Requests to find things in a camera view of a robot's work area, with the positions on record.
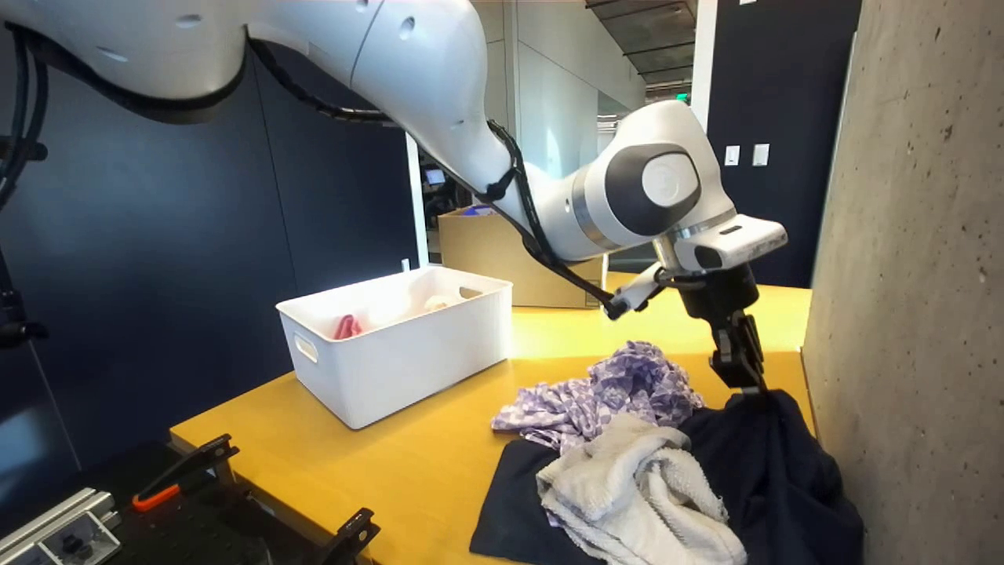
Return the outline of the white towel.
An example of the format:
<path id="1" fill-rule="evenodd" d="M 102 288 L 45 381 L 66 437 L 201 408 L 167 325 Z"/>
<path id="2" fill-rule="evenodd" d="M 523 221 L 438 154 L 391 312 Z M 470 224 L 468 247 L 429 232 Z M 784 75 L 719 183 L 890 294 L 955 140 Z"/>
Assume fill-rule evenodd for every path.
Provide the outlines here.
<path id="1" fill-rule="evenodd" d="M 675 427 L 618 414 L 538 472 L 540 503 L 606 565 L 747 565 L 724 501 Z"/>

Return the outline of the white plastic basket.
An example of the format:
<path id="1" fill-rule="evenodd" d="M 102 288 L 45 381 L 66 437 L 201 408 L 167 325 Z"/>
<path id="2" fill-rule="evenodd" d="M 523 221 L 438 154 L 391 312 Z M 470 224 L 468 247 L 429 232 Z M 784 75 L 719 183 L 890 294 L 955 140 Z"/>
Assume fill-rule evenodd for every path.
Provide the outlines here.
<path id="1" fill-rule="evenodd" d="M 394 273 L 276 305 L 297 380 L 343 423 L 361 429 L 508 359 L 508 280 L 429 267 Z M 434 294 L 464 301 L 425 312 Z M 338 319 L 363 334 L 331 339 Z"/>

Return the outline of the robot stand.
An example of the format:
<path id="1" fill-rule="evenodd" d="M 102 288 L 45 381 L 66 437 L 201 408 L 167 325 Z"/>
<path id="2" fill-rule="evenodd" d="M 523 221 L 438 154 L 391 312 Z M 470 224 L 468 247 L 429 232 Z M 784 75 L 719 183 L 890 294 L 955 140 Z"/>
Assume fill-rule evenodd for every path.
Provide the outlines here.
<path id="1" fill-rule="evenodd" d="M 333 537 L 315 542 L 283 523 L 233 469 L 232 485 L 211 479 L 154 511 L 133 511 L 133 495 L 184 455 L 148 443 L 75 473 L 49 497 L 0 519 L 0 541 L 87 487 L 111 493 L 122 518 L 112 530 L 122 551 L 103 565 L 306 565 Z"/>

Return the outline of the dark navy clothing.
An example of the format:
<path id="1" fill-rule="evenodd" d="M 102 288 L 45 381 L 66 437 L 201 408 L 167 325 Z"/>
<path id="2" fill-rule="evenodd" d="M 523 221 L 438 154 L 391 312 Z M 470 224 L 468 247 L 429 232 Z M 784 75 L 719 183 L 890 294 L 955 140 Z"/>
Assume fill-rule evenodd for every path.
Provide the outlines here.
<path id="1" fill-rule="evenodd" d="M 681 425 L 748 565 L 863 565 L 864 523 L 835 459 L 781 390 L 734 395 Z M 557 453 L 524 439 L 504 448 L 469 549 L 525 565 L 605 565 L 549 523 L 537 473 Z"/>

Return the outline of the cardboard box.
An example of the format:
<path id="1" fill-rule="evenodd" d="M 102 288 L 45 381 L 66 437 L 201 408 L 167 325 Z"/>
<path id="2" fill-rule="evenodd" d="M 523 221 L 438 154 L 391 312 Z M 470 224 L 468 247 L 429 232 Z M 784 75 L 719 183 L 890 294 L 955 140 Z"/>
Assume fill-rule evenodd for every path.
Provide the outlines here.
<path id="1" fill-rule="evenodd" d="M 519 233 L 488 206 L 469 206 L 438 216 L 442 265 L 513 283 L 513 305 L 598 310 L 591 294 L 538 264 Z"/>

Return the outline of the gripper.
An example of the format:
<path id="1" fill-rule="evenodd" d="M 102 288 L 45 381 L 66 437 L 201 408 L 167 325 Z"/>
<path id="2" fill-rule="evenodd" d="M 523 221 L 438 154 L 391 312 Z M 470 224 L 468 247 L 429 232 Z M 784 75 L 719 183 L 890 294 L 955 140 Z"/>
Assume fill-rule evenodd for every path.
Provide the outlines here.
<path id="1" fill-rule="evenodd" d="M 689 317 L 711 323 L 715 350 L 709 363 L 721 382 L 728 388 L 767 391 L 756 321 L 742 312 L 759 299 L 750 265 L 678 276 L 675 289 Z"/>

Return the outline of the silver aluminium rail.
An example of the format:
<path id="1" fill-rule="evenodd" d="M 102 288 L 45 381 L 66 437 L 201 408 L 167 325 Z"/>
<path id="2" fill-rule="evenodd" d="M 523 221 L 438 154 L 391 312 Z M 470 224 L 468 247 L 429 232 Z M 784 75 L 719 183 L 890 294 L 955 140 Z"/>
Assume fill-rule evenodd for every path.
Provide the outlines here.
<path id="1" fill-rule="evenodd" d="M 82 489 L 0 541 L 0 565 L 103 565 L 122 551 L 108 491 Z"/>

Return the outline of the purple white checked cloth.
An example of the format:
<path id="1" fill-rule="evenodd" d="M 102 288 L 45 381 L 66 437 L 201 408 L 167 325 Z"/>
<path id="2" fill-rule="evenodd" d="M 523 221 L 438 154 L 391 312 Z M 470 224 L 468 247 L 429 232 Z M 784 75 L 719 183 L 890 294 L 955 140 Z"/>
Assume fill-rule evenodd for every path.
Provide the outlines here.
<path id="1" fill-rule="evenodd" d="M 678 427 L 704 407 L 682 366 L 655 344 L 628 342 L 583 377 L 520 388 L 490 426 L 563 454 L 600 436 L 618 414 Z"/>

